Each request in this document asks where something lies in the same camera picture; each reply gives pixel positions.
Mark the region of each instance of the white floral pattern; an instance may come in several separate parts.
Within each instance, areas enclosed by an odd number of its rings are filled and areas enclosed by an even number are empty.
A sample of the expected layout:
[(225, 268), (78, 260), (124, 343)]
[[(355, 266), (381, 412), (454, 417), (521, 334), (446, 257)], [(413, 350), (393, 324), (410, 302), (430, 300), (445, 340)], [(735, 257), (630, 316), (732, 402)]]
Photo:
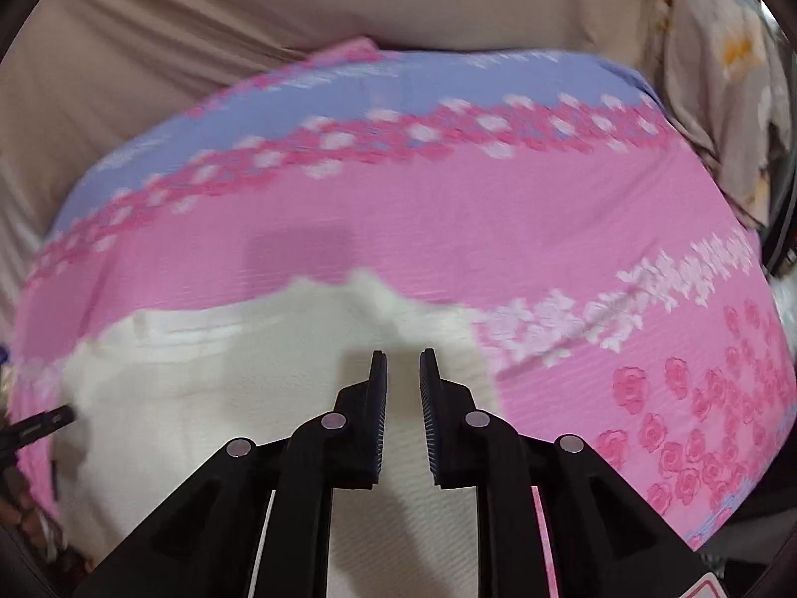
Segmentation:
[(533, 309), (526, 299), (513, 299), (493, 311), (474, 311), (473, 323), (493, 372), (532, 358), (552, 367), (569, 357), (578, 342), (619, 353), (634, 331), (643, 330), (648, 308), (659, 305), (671, 313), (683, 299), (708, 307), (716, 279), (726, 281), (739, 271), (748, 275), (756, 267), (756, 253), (740, 229), (725, 240), (712, 234), (691, 247), (696, 256), (676, 261), (662, 250), (655, 261), (643, 258), (631, 271), (617, 272), (625, 287), (599, 293), (580, 311), (559, 289)]

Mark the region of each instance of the metal pin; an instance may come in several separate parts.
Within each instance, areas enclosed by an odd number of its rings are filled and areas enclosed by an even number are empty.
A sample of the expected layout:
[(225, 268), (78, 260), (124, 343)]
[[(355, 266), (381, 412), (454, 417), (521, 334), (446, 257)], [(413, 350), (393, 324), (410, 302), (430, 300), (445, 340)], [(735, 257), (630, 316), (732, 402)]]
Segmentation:
[(333, 411), (331, 414), (326, 414), (321, 419), (321, 425), (324, 427), (324, 429), (328, 430), (338, 430), (345, 424), (346, 416), (343, 414), (338, 414), (336, 411)]
[(577, 454), (584, 449), (584, 441), (578, 436), (568, 434), (559, 439), (559, 447), (571, 454)]
[(227, 443), (227, 453), (232, 458), (242, 458), (252, 451), (252, 443), (246, 439), (235, 439)]
[(471, 427), (487, 427), (490, 417), (484, 411), (471, 411), (465, 416), (465, 422)]

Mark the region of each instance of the pink fabric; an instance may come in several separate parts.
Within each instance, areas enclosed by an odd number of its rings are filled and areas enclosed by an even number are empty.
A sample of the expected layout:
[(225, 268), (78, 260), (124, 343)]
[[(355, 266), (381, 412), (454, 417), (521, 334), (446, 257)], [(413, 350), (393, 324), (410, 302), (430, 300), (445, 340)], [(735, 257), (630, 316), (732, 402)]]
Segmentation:
[[(341, 148), (318, 165), (301, 157), (304, 132), (294, 147), (203, 155), (42, 253), (13, 413), (51, 407), (59, 359), (137, 309), (214, 307), (368, 268), (407, 297), (471, 308), (513, 425), (583, 435), (699, 545), (772, 461), (795, 378), (748, 237), (648, 110), (658, 139), (620, 151), (599, 131), (547, 152), (452, 135), (404, 161)], [(39, 443), (23, 469), (54, 510), (46, 462)]]

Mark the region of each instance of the white sticker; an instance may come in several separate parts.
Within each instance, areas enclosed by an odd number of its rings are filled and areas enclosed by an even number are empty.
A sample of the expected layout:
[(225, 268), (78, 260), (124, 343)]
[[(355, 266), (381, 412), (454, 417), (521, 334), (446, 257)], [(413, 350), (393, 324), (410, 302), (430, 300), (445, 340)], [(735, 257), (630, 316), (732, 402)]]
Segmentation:
[(680, 598), (728, 598), (713, 573), (706, 573)]

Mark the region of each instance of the white cloth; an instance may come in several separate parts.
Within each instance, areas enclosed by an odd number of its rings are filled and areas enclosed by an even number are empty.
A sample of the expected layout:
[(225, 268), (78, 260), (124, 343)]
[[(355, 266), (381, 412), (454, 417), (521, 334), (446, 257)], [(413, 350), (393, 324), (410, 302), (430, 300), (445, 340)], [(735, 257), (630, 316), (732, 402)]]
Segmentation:
[(336, 287), (302, 280), (266, 298), (196, 312), (147, 311), (82, 344), (65, 367), (76, 425), (59, 433), (61, 511), (101, 559), (229, 439), (282, 439), (388, 355), (380, 484), (336, 491), (328, 595), (475, 597), (473, 490), (433, 486), (418, 382), (421, 351), (497, 398), (465, 310), (403, 299), (368, 273)]

